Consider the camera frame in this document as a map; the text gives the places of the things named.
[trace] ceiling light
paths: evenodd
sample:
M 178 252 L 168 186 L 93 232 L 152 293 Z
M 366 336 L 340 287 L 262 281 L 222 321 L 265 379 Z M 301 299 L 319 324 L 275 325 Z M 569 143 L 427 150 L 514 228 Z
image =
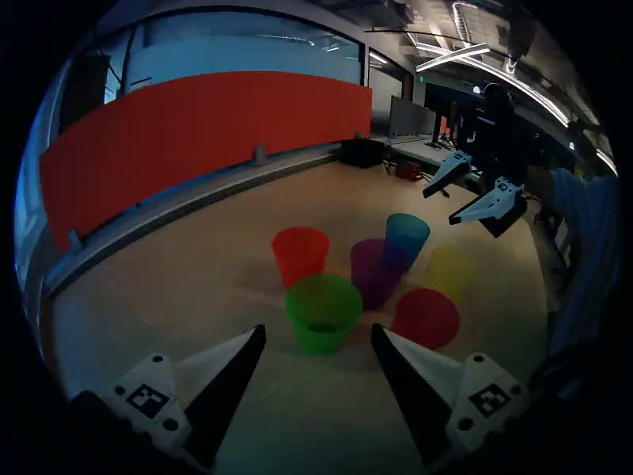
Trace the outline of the ceiling light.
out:
M 489 51 L 490 47 L 487 44 L 476 44 L 474 46 L 469 46 L 457 51 L 453 51 L 447 55 L 439 56 L 435 59 L 432 59 L 431 61 L 427 61 L 426 63 L 417 66 L 415 70 L 417 72 L 424 71 L 432 67 L 439 66 L 440 64 L 447 63 L 448 61 L 457 61 L 458 59 L 467 58 L 469 56 L 482 55 L 484 53 L 488 53 Z
M 453 23 L 455 24 L 455 29 L 457 30 L 457 34 L 460 36 L 461 42 L 464 44 L 464 48 L 470 46 L 470 34 L 468 33 L 468 26 L 464 22 L 464 18 L 461 16 L 458 6 L 469 6 L 475 10 L 479 9 L 477 5 L 473 5 L 472 3 L 467 2 L 454 2 L 453 3 Z M 466 39 L 464 39 L 463 34 L 461 32 L 460 26 L 464 27 L 464 32 L 466 33 Z
M 307 40 L 306 38 L 297 38 L 296 36 L 284 36 L 284 35 L 269 35 L 266 33 L 260 33 L 257 36 L 261 36 L 262 38 L 276 38 L 278 40 L 292 40 L 298 41 L 301 43 L 307 43 L 310 46 L 314 46 L 314 42 Z
M 373 52 L 371 52 L 371 51 L 370 51 L 370 56 L 371 56 L 372 58 L 374 58 L 374 59 L 377 59 L 378 61 L 380 61 L 380 62 L 381 62 L 381 63 L 383 63 L 383 64 L 387 64 L 387 60 L 386 60 L 386 59 L 381 58 L 381 57 L 380 57 L 380 56 L 378 56 L 376 53 L 373 53 Z
M 618 172 L 616 171 L 616 166 L 613 163 L 613 160 L 602 150 L 596 149 L 596 155 L 607 164 L 607 166 L 618 176 Z
M 432 44 L 418 43 L 418 49 L 429 51 L 435 53 L 437 55 L 448 55 L 451 53 L 450 50 L 444 49 L 443 47 L 433 46 Z M 469 66 L 476 67 L 477 69 L 484 70 L 490 74 L 493 74 L 499 79 L 502 79 L 505 82 L 510 83 L 512 86 L 516 87 L 523 93 L 530 96 L 533 100 L 538 102 L 543 108 L 545 108 L 550 114 L 552 114 L 563 126 L 568 127 L 569 119 L 567 116 L 561 111 L 552 101 L 547 99 L 541 93 L 538 93 L 531 87 L 529 87 L 524 82 L 519 81 L 514 76 L 510 76 L 509 74 L 504 73 L 492 66 L 488 66 L 486 63 L 479 61 L 473 58 L 461 58 L 457 61 L 462 63 L 466 63 Z

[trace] glass window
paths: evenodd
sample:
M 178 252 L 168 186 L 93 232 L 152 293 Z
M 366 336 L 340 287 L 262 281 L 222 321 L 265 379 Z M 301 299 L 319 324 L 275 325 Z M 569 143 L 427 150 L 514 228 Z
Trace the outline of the glass window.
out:
M 300 21 L 258 13 L 186 13 L 149 21 L 136 32 L 126 91 L 196 74 L 269 70 L 360 84 L 360 47 Z

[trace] blue cup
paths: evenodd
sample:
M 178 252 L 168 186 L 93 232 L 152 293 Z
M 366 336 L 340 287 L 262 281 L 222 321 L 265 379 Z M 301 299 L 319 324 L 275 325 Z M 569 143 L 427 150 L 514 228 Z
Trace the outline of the blue cup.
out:
M 387 218 L 385 240 L 407 253 L 408 267 L 411 267 L 417 259 L 429 234 L 429 225 L 417 216 L 396 213 Z

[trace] red wall panel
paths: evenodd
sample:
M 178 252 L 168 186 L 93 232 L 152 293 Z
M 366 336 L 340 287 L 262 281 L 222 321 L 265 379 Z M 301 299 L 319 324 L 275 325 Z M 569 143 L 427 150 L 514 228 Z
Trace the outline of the red wall panel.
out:
M 371 89 L 294 73 L 203 74 L 91 112 L 40 159 L 55 242 L 80 237 L 158 192 L 253 157 L 370 133 Z

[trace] yellow cup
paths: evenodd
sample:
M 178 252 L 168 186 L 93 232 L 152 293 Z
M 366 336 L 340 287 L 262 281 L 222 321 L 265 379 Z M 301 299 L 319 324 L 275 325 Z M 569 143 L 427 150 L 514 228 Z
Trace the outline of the yellow cup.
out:
M 441 292 L 458 302 L 475 274 L 475 265 L 464 253 L 450 247 L 438 247 L 430 255 L 422 287 Z

